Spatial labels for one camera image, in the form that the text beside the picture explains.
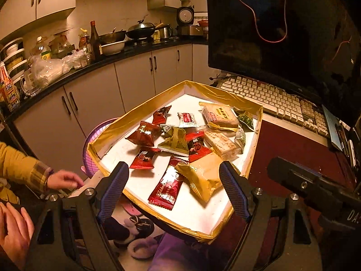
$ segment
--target soy sauce bottle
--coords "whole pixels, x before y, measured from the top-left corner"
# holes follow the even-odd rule
[[[95,28],[95,21],[90,22],[91,34],[90,34],[90,46],[91,53],[94,57],[94,61],[100,61],[102,59],[102,45],[100,44],[100,38]]]

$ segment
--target metal bolt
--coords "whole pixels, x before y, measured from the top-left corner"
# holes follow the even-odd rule
[[[55,202],[58,199],[58,195],[51,195],[49,200]]]
[[[263,193],[263,189],[261,189],[260,187],[255,188],[256,195],[261,195],[262,193]]]
[[[297,201],[297,200],[300,198],[300,197],[298,196],[298,194],[295,194],[295,193],[290,194],[289,197],[290,197],[292,200],[294,200],[294,201]]]
[[[301,183],[301,188],[306,189],[306,187],[307,187],[307,181],[302,182]]]
[[[85,190],[85,195],[92,195],[94,193],[94,189],[91,187]]]

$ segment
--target hand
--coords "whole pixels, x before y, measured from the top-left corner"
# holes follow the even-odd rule
[[[0,203],[0,245],[20,270],[25,268],[33,233],[34,224],[25,208],[20,214],[10,203],[6,207]]]
[[[51,174],[48,177],[47,186],[50,189],[78,189],[84,185],[84,181],[79,175],[60,170],[57,173]]]

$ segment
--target plaid cuff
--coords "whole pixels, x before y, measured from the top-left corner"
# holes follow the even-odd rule
[[[52,168],[42,162],[37,162],[30,173],[29,186],[38,192],[44,193],[46,191],[46,181],[52,173]]]

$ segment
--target purple fan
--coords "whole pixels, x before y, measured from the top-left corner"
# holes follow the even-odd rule
[[[117,118],[109,119],[102,124],[99,124],[93,131],[88,135],[87,139],[85,140],[84,147],[83,147],[83,163],[84,166],[82,166],[82,171],[88,176],[89,178],[92,178],[93,175],[99,170],[98,166],[94,163],[94,161],[89,156],[89,153],[87,151],[88,143],[95,140],[104,129],[106,129],[110,124],[112,124]]]

